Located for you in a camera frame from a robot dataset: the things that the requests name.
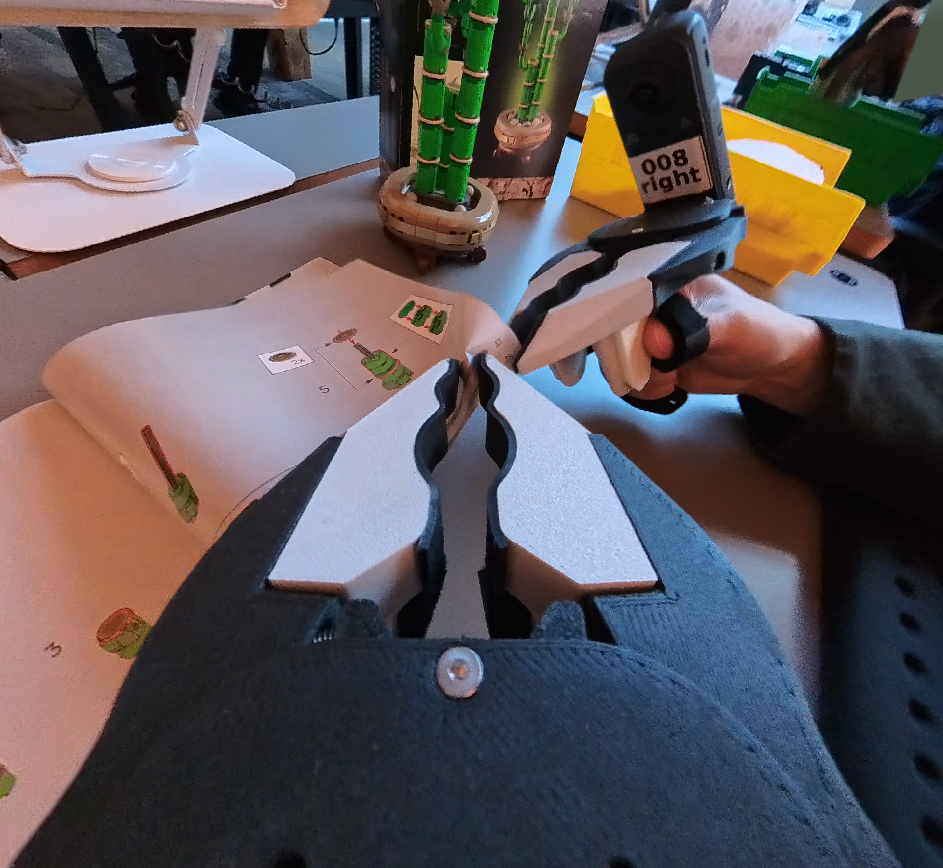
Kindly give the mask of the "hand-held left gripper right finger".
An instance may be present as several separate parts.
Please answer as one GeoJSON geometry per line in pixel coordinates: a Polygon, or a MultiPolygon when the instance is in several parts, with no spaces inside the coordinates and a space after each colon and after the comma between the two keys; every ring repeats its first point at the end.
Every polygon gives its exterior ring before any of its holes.
{"type": "Polygon", "coordinates": [[[591,435],[496,358],[475,358],[497,467],[479,571],[489,635],[527,638],[547,608],[648,594],[658,577],[591,435]]]}

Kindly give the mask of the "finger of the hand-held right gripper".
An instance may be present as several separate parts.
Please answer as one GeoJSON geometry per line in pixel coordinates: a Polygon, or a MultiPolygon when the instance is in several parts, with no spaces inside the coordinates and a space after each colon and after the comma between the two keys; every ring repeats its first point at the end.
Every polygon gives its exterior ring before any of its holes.
{"type": "Polygon", "coordinates": [[[509,325],[525,351],[550,309],[572,299],[584,286],[606,276],[616,259],[597,249],[564,249],[535,273],[509,325]]]}
{"type": "Polygon", "coordinates": [[[668,240],[625,252],[603,278],[550,309],[515,368],[526,374],[592,346],[647,318],[657,308],[650,275],[687,250],[690,240],[668,240]]]}

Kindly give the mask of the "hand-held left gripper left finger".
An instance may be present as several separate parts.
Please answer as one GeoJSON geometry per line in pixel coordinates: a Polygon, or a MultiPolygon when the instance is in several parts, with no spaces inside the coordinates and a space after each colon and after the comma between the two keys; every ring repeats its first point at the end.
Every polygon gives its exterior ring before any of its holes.
{"type": "Polygon", "coordinates": [[[449,450],[458,362],[431,367],[350,427],[269,575],[273,587],[370,600],[424,638],[446,572],[433,478],[449,450]]]}

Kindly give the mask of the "yellow plastic bin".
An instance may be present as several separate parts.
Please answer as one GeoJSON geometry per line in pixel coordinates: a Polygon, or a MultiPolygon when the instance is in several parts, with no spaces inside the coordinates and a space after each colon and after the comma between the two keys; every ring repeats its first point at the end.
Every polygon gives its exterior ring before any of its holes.
{"type": "MultiPolygon", "coordinates": [[[[748,218],[736,269],[769,285],[791,273],[817,274],[835,255],[865,206],[837,181],[852,151],[736,108],[722,108],[737,202],[748,218]],[[788,148],[820,168],[816,180],[767,164],[755,144],[788,148]]],[[[643,211],[642,198],[623,148],[607,96],[597,95],[588,114],[572,196],[614,217],[643,211]]]]}

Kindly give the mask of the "building instruction booklet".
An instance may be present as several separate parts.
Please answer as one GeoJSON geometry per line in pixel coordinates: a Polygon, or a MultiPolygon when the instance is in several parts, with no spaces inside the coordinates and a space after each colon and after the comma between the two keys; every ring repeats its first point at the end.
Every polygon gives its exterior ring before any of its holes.
{"type": "Polygon", "coordinates": [[[228,524],[441,360],[513,363],[477,298],[315,259],[215,309],[85,334],[2,421],[2,866],[69,786],[137,650],[228,524]]]}

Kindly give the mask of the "green brick bamboo model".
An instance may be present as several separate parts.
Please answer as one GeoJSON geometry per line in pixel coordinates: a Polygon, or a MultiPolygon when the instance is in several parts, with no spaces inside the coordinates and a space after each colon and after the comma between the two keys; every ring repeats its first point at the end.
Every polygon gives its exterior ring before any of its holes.
{"type": "Polygon", "coordinates": [[[378,0],[384,232],[418,273],[480,263],[499,204],[471,176],[502,0],[378,0]]]}

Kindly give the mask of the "person's right forearm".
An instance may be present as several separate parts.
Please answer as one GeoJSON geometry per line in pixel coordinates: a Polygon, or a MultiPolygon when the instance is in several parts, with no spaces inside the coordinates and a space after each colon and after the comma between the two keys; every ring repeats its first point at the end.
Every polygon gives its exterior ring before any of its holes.
{"type": "Polygon", "coordinates": [[[817,322],[826,373],[814,410],[800,416],[739,395],[749,436],[796,477],[940,530],[941,336],[854,320],[817,322]]]}

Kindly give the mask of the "grey desk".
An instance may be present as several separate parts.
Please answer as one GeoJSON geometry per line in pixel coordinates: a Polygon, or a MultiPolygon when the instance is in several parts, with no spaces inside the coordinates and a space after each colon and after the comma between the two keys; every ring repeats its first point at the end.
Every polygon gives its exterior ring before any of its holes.
{"type": "MultiPolygon", "coordinates": [[[[96,643],[130,607],[153,623],[205,548],[134,476],[42,404],[41,370],[78,336],[124,320],[228,306],[316,257],[411,273],[382,235],[373,169],[33,277],[2,282],[2,764],[72,772],[131,662],[96,643]]],[[[821,505],[748,447],[733,398],[639,413],[594,361],[574,388],[528,381],[604,434],[688,511],[734,563],[819,697],[821,505]]]]}

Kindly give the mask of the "white desk stand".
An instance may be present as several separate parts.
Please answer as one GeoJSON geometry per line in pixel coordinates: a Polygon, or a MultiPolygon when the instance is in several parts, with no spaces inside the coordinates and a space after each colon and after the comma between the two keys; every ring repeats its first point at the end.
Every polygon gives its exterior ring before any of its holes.
{"type": "Polygon", "coordinates": [[[196,32],[173,123],[31,144],[2,134],[2,240],[87,249],[292,185],[289,168],[203,123],[224,39],[196,32]]]}

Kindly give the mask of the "person's right hand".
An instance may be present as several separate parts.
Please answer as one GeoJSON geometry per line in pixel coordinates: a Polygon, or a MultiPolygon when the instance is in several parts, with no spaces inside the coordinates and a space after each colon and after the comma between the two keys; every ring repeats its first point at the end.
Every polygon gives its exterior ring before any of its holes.
{"type": "Polygon", "coordinates": [[[745,395],[797,416],[814,412],[832,367],[830,340],[816,321],[717,275],[681,292],[707,319],[708,350],[675,371],[653,369],[643,390],[631,396],[656,400],[680,387],[693,394],[745,395]]]}

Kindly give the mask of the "green plastic bin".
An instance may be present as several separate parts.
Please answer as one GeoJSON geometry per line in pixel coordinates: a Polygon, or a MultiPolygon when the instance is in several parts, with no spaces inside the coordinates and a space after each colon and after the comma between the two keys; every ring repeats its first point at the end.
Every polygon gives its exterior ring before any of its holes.
{"type": "Polygon", "coordinates": [[[762,70],[745,111],[849,149],[836,185],[869,205],[916,191],[942,151],[941,139],[922,130],[921,114],[864,96],[849,106],[833,103],[794,73],[762,70]]]}

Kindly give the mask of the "bamboo set box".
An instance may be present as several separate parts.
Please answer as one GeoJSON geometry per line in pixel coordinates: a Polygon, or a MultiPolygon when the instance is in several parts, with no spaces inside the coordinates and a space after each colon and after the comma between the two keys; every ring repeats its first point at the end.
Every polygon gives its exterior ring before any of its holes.
{"type": "Polygon", "coordinates": [[[471,177],[500,201],[551,189],[607,0],[502,0],[471,177]]]}

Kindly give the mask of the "white patterned box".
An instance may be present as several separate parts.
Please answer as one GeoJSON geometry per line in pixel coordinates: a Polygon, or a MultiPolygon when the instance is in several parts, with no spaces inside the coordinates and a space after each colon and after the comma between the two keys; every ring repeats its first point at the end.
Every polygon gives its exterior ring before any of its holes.
{"type": "Polygon", "coordinates": [[[729,0],[710,32],[714,72],[736,80],[756,53],[774,49],[806,0],[729,0]]]}

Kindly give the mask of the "adjoining grey table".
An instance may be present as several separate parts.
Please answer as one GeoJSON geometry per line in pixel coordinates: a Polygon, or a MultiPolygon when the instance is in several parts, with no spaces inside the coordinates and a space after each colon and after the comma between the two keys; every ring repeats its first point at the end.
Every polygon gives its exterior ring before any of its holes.
{"type": "Polygon", "coordinates": [[[22,280],[378,169],[380,163],[379,98],[376,96],[212,120],[209,125],[288,167],[296,176],[294,183],[282,190],[180,218],[167,225],[156,225],[87,249],[26,253],[2,242],[2,277],[22,280]]]}

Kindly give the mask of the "black studded mat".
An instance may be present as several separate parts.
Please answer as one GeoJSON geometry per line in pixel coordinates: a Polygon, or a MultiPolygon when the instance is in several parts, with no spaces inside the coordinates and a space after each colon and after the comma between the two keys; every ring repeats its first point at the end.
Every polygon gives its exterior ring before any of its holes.
{"type": "Polygon", "coordinates": [[[942,865],[940,556],[919,525],[825,509],[820,727],[904,866],[942,865]]]}

